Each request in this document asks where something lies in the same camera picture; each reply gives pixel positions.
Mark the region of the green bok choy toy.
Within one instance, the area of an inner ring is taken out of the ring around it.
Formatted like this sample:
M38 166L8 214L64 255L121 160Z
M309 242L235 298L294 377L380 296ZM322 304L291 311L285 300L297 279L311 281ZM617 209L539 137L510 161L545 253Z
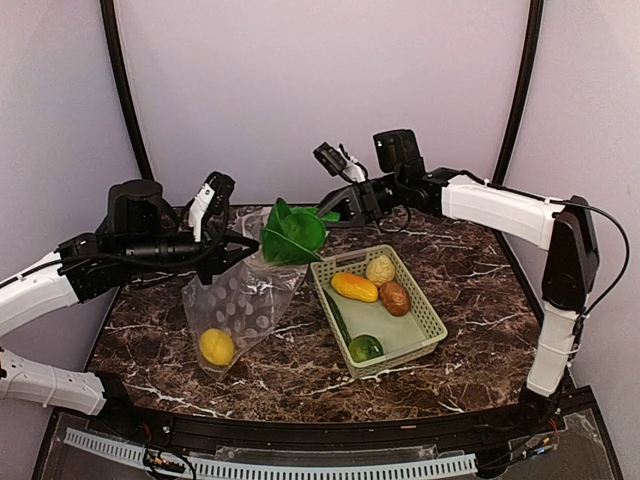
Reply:
M327 225L336 223L337 212L319 216L315 207L293 207L278 198L266 225L261 228L261 252L271 266L303 266L321 259L319 251L327 237Z

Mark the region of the clear dotted zip top bag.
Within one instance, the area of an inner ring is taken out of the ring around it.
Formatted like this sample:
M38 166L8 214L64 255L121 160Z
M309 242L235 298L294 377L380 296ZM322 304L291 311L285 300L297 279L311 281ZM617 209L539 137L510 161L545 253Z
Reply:
M233 231L247 238L261 238L271 209L263 208L239 216ZM203 285L194 278L182 290L184 309L200 367L219 380L246 352L273 332L302 284L308 265L268 265L261 249L225 273ZM207 329L231 336L235 355L229 366L208 363L200 353L199 338Z

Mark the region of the yellow lemon toy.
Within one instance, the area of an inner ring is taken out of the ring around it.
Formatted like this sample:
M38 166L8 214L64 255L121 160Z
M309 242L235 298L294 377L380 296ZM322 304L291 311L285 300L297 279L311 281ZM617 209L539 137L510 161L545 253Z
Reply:
M215 328L202 333L199 349L204 359L214 366L229 366L235 355L235 344L231 336Z

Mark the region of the light green plastic basket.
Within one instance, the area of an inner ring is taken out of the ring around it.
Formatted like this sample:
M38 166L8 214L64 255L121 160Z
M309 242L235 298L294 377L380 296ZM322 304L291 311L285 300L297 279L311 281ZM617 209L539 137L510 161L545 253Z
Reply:
M401 317L392 316L378 299L364 303L339 295L331 286L336 273L351 273L365 277L368 264L387 255L393 262L396 275L394 281L408 292L411 302L409 312ZM421 287L402 262L396 251L382 244L348 253L327 257L311 264L314 285L328 324L354 379L373 376L409 361L432 353L448 331ZM338 305L351 338L358 335L376 337L384 348L384 355L362 363L355 363L349 354L327 302L331 295Z

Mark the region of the green lime toy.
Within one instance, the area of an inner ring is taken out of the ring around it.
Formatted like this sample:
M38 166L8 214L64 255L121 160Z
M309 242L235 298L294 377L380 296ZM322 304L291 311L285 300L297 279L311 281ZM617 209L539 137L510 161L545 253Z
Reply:
M349 354L355 363L362 363L384 355L380 341L371 335L358 335L348 345Z

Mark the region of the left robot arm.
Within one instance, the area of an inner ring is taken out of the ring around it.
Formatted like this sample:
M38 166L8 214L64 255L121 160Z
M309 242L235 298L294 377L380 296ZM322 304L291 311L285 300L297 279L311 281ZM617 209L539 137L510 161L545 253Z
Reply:
M112 186L107 214L93 233L78 235L1 283L1 332L86 303L145 274L193 272L213 278L257 252L259 243L228 227L234 180L211 173L181 216L154 180ZM1 396L55 406L103 421L120 436L141 427L140 412L117 391L113 375L74 372L1 352Z

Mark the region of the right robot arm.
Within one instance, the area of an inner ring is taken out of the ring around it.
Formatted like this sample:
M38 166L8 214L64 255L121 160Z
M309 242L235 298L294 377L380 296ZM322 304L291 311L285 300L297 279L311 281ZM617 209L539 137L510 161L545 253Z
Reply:
M520 238L546 252L542 279L543 322L533 365L526 380L528 396L510 413L521 434L534 432L549 416L587 317L587 301L599 267L595 228L588 202L517 193L466 170L426 169L410 129L374 136L382 176L372 178L342 146L322 143L313 155L346 186L327 194L321 215L336 213L337 226L361 227L379 222L395 207L436 218L476 223Z

